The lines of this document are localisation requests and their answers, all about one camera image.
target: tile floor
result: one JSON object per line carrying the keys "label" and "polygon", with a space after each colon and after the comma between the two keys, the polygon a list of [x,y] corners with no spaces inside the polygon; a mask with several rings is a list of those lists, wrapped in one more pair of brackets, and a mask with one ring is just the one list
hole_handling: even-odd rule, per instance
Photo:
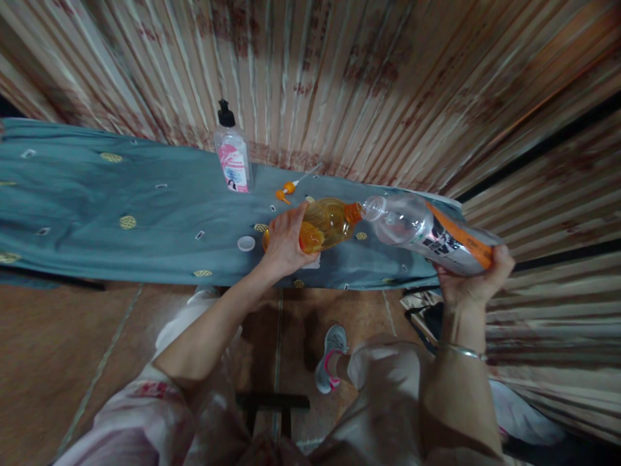
{"label": "tile floor", "polygon": [[[194,287],[110,283],[104,293],[0,286],[0,464],[47,465],[92,424],[110,396],[151,358],[164,324]],[[270,290],[243,324],[234,356],[236,390],[309,396],[311,413],[292,416],[293,440],[310,451],[356,390],[314,386],[323,338],[336,322],[349,346],[379,332],[418,342],[399,303],[401,290]],[[259,413],[255,433],[277,432],[279,416]]]}

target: orange label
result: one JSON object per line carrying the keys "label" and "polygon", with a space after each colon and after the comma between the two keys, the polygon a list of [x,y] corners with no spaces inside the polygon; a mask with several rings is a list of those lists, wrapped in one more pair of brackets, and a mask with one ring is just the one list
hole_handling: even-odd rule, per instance
{"label": "orange label", "polygon": [[459,228],[455,222],[453,222],[449,217],[440,212],[439,209],[435,208],[431,203],[425,202],[431,213],[438,219],[438,221],[442,224],[442,226],[449,232],[449,234],[459,241],[464,247],[468,250],[470,254],[481,264],[484,269],[489,269],[492,265],[492,258],[494,257],[492,253],[492,247],[488,246],[485,243],[481,243],[478,239],[473,237],[467,231]]}

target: bottle label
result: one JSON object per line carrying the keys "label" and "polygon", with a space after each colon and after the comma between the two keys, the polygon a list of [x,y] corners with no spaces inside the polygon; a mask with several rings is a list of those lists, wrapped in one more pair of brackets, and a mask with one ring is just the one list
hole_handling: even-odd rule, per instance
{"label": "bottle label", "polygon": [[231,144],[223,144],[218,149],[218,158],[224,171],[226,185],[231,191],[248,192],[248,180],[246,179],[246,167],[244,155],[246,144],[239,149]]}
{"label": "bottle label", "polygon": [[434,254],[434,260],[463,275],[487,270],[492,264],[491,246],[477,239],[469,228],[460,227],[431,203],[426,204],[433,214],[433,230],[422,244]]}

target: right hand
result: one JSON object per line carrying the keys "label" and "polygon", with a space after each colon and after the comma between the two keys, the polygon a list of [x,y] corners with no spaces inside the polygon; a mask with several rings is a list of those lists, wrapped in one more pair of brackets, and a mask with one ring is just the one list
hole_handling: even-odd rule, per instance
{"label": "right hand", "polygon": [[440,280],[444,304],[448,309],[485,309],[487,302],[502,288],[516,261],[505,245],[494,247],[494,262],[478,276],[459,276],[434,264]]}

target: corrugated metal wall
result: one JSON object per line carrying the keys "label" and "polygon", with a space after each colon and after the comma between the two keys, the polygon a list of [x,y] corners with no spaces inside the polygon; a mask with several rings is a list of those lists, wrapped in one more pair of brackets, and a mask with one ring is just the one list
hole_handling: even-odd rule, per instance
{"label": "corrugated metal wall", "polygon": [[621,445],[621,252],[513,275],[487,322],[494,378]]}
{"label": "corrugated metal wall", "polygon": [[517,261],[621,238],[621,111],[464,205]]}
{"label": "corrugated metal wall", "polygon": [[448,195],[620,87],[615,1],[25,0],[0,17],[0,85],[27,115],[210,148],[223,96],[256,161]]}

